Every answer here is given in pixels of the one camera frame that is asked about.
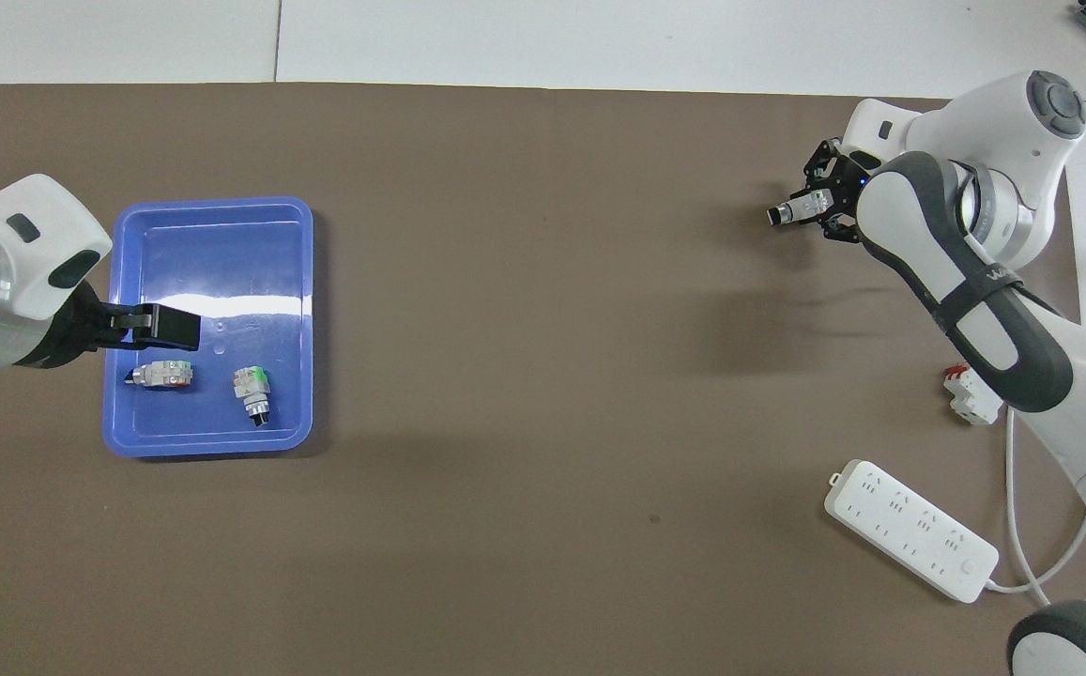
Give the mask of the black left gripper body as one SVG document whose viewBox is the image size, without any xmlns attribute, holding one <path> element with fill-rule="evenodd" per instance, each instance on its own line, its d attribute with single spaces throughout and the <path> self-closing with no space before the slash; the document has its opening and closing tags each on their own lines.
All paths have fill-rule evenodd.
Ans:
<svg viewBox="0 0 1086 676">
<path fill-rule="evenodd" d="M 68 364 L 85 352 L 136 350 L 138 346 L 126 341 L 131 326 L 119 326 L 116 320 L 132 321 L 141 316 L 140 305 L 101 302 L 92 284 L 80 281 L 51 317 L 43 338 L 21 359 L 21 364 L 27 368 L 50 370 Z"/>
</svg>

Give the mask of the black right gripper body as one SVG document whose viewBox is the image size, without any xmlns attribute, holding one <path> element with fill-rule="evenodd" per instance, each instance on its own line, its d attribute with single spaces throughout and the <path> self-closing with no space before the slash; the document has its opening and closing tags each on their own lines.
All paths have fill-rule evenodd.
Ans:
<svg viewBox="0 0 1086 676">
<path fill-rule="evenodd" d="M 857 162 L 853 157 L 848 155 L 848 158 L 847 183 L 842 188 L 832 189 L 834 197 L 834 213 L 832 215 L 847 214 L 857 222 L 857 204 L 859 204 L 859 197 L 870 178 L 870 168 L 866 167 L 863 163 Z"/>
</svg>

